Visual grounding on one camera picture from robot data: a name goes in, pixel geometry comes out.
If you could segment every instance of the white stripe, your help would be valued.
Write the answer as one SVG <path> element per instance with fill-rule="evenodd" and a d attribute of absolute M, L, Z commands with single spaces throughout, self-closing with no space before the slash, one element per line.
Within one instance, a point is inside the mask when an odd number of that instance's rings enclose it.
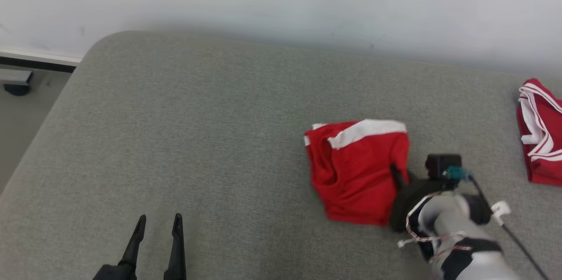
<path fill-rule="evenodd" d="M 328 142 L 330 142 L 332 148 L 339 150 L 340 148 L 348 146 L 351 143 L 355 143 L 366 136 L 397 132 L 405 133 L 406 124 L 395 120 L 366 119 L 339 132 L 335 137 L 328 138 Z"/>
<path fill-rule="evenodd" d="M 558 102 L 556 102 L 556 100 L 554 100 L 549 94 L 544 92 L 544 90 L 542 90 L 539 86 L 537 86 L 535 84 L 527 83 L 527 84 L 524 84 L 522 88 L 528 88 L 529 90 L 532 90 L 533 92 L 538 93 L 546 101 L 548 101 L 551 106 L 553 106 L 556 110 L 558 110 L 558 112 L 562 113 L 562 107 L 558 104 Z"/>
<path fill-rule="evenodd" d="M 531 161 L 537 159 L 549 160 L 549 161 L 559 161 L 562 160 L 562 150 L 552 151 L 554 147 L 554 141 L 544 124 L 544 121 L 538 113 L 537 104 L 534 98 L 535 94 L 543 97 L 555 110 L 562 113 L 562 108 L 550 95 L 546 94 L 544 90 L 536 86 L 535 84 L 527 83 L 524 84 L 519 91 L 523 98 L 519 99 L 521 103 L 521 110 L 523 114 L 523 120 L 531 135 L 522 136 L 521 141 L 524 144 L 536 144 L 535 148 L 531 150 L 527 155 L 530 156 Z"/>
<path fill-rule="evenodd" d="M 313 130 L 319 129 L 322 126 L 327 126 L 327 124 L 325 124 L 325 123 L 315 123 L 315 124 L 313 124 Z"/>
<path fill-rule="evenodd" d="M 558 161 L 562 160 L 562 150 L 558 150 L 558 154 L 555 155 L 555 156 L 547 156 L 547 157 L 544 157 L 544 156 L 531 156 L 531 158 L 530 158 L 530 160 L 531 160 L 532 162 L 534 162 L 534 161 L 537 160 L 537 159 L 548 160 L 548 161 L 550 161 L 550 162 L 558 162 Z"/>

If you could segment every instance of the red cloth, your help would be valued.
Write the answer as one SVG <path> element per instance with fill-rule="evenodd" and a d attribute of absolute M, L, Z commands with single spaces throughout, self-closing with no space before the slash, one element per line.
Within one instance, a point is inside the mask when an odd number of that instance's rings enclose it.
<path fill-rule="evenodd" d="M 519 91 L 517 122 L 528 180 L 562 186 L 562 100 L 535 78 Z"/>
<path fill-rule="evenodd" d="M 396 188 L 390 166 L 409 182 L 406 126 L 362 120 L 313 126 L 305 133 L 313 186 L 330 219 L 388 225 Z"/>

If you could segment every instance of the cable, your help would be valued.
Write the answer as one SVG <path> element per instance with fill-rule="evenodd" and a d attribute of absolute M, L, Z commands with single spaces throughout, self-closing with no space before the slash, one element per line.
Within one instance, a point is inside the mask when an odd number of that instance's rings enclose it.
<path fill-rule="evenodd" d="M 530 263 L 533 264 L 534 268 L 537 270 L 537 272 L 540 274 L 540 276 L 544 280 L 548 280 L 548 277 L 546 276 L 544 271 L 540 268 L 540 266 L 537 264 L 537 262 L 533 259 L 533 257 L 530 255 L 530 253 L 525 248 L 525 246 L 523 246 L 523 244 L 520 242 L 520 240 L 512 233 L 512 231 L 505 224 L 502 225 L 501 227 L 505 230 L 505 232 L 507 232 L 507 234 L 509 234 L 509 236 L 512 237 L 513 241 L 517 244 L 517 246 L 519 246 L 519 248 L 521 248 L 522 252 L 525 254 L 525 256 L 527 256 L 527 258 L 530 260 Z"/>
<path fill-rule="evenodd" d="M 478 190 L 478 194 L 480 194 L 480 198 L 482 198 L 482 201 L 484 201 L 486 206 L 488 208 L 490 208 L 490 204 L 488 203 L 488 200 L 486 200 L 486 197 L 484 196 L 484 192 L 482 192 L 482 189 L 480 188 L 480 185 L 478 184 L 478 182 L 476 182 L 476 179 L 474 179 L 474 176 L 472 175 L 471 172 L 469 172 L 469 174 L 468 174 L 468 179 L 474 184 L 476 190 Z M 521 248 L 521 251 L 525 254 L 525 256 L 528 258 L 528 260 L 534 266 L 534 268 L 537 270 L 537 272 L 540 274 L 540 276 L 544 280 L 548 280 L 548 276 L 546 276 L 546 274 L 544 273 L 542 268 L 540 268 L 540 266 L 537 264 L 537 262 L 531 256 L 531 254 L 527 251 L 525 246 L 523 246 L 521 241 L 513 234 L 513 232 L 508 228 L 508 226 L 506 224 L 502 224 L 501 227 L 505 230 L 505 232 L 509 236 L 511 236 L 512 240 L 517 244 L 517 246 L 519 246 L 519 248 Z"/>

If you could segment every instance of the floor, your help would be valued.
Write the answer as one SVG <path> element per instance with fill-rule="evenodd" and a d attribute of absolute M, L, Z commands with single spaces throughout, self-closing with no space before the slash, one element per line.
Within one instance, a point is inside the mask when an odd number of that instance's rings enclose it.
<path fill-rule="evenodd" d="M 29 70 L 0 65 L 0 68 Z M 0 88 L 0 194 L 70 78 L 66 72 L 35 70 L 32 91 L 22 97 Z"/>

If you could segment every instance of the gray fabric surface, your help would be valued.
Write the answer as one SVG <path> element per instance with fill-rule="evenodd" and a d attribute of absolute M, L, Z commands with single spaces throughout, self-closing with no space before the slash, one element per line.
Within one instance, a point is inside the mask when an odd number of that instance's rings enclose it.
<path fill-rule="evenodd" d="M 0 278 L 90 280 L 141 214 L 139 279 L 161 279 L 176 212 L 191 279 L 425 279 L 389 228 L 332 222 L 309 182 L 313 122 L 406 123 L 411 170 L 458 152 L 553 278 L 562 190 L 530 184 L 524 76 L 149 32 L 97 43 L 0 196 Z M 562 96 L 562 83 L 544 80 Z M 471 187 L 463 190 L 472 191 Z M 494 224 L 508 264 L 537 278 Z"/>

